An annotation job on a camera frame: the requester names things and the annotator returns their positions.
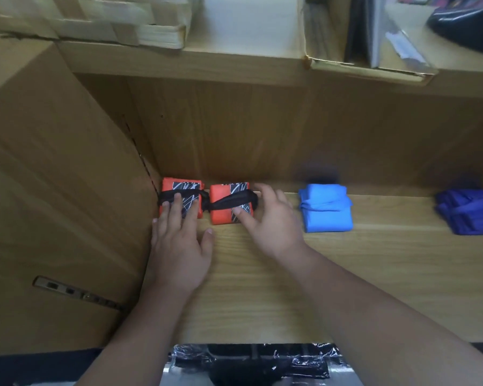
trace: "orange folded bag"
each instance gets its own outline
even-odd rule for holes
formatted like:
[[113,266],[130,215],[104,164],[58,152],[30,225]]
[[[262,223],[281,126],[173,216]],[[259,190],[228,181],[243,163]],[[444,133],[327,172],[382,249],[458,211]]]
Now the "orange folded bag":
[[[249,183],[215,184],[210,187],[210,201],[214,203],[226,196],[247,189],[249,189]],[[254,216],[252,203],[245,203],[239,207]],[[239,221],[236,215],[234,215],[233,209],[228,208],[225,210],[212,210],[211,222],[213,225],[221,225],[223,223],[236,223]]]
[[[174,179],[173,177],[165,177],[163,179],[162,191],[171,191],[179,189],[204,189],[204,183],[200,180],[186,180],[186,179]],[[192,195],[183,197],[182,200],[182,217],[186,216],[186,213],[192,207],[192,202],[195,199],[199,199],[199,214],[198,218],[202,218],[202,195]]]

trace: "forearm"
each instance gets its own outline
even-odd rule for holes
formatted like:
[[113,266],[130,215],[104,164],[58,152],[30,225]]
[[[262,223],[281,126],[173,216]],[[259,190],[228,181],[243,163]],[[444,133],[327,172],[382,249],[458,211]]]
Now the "forearm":
[[150,287],[78,386],[157,385],[189,293]]
[[282,263],[365,385],[483,385],[483,355],[429,318],[309,247]]

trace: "basket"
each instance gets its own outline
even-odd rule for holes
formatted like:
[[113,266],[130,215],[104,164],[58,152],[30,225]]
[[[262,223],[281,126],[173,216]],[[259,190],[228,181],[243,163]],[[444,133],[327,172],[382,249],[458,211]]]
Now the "basket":
[[0,33],[184,47],[200,0],[0,0]]

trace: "hand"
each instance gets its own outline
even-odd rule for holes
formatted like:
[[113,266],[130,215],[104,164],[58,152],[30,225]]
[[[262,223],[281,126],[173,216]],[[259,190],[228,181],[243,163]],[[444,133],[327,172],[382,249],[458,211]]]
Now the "hand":
[[197,241],[198,199],[193,201],[182,222],[182,197],[175,194],[170,208],[163,203],[159,220],[152,224],[152,251],[147,269],[154,284],[192,293],[200,286],[211,265],[214,234],[207,229],[199,245]]
[[245,226],[256,245],[268,256],[280,261],[289,249],[305,246],[300,221],[283,191],[274,191],[266,184],[256,184],[265,202],[261,222],[248,212],[236,207],[234,214]]

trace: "black strap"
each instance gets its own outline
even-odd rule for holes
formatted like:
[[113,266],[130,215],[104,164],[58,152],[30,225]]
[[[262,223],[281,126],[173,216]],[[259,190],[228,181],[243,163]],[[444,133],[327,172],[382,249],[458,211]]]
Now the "black strap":
[[251,189],[235,192],[213,203],[210,201],[210,195],[203,189],[170,189],[159,193],[158,204],[161,206],[163,202],[173,202],[175,194],[181,194],[183,198],[201,195],[203,211],[226,210],[247,203],[252,203],[253,210],[258,208],[258,195]]

